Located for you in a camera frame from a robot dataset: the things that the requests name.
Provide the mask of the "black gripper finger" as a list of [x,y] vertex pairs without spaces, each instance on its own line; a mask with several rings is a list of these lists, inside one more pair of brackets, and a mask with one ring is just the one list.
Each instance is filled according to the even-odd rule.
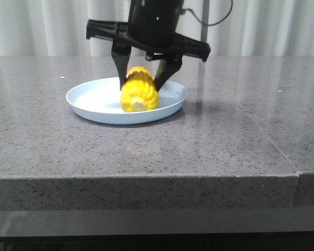
[[154,78],[156,91],[159,92],[166,81],[176,72],[178,72],[181,67],[182,57],[161,60]]
[[127,80],[127,68],[130,56],[131,56],[130,45],[115,40],[113,41],[111,48],[111,57],[114,61],[114,64],[118,72],[120,90],[122,90],[122,87]]

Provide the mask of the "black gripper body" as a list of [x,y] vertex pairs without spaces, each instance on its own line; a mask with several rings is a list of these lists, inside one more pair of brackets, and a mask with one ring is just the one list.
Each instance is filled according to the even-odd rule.
[[149,60],[179,58],[182,55],[206,61],[210,46],[176,33],[183,1],[131,1],[127,22],[89,20],[86,38],[110,40],[112,55],[129,57],[135,47]]

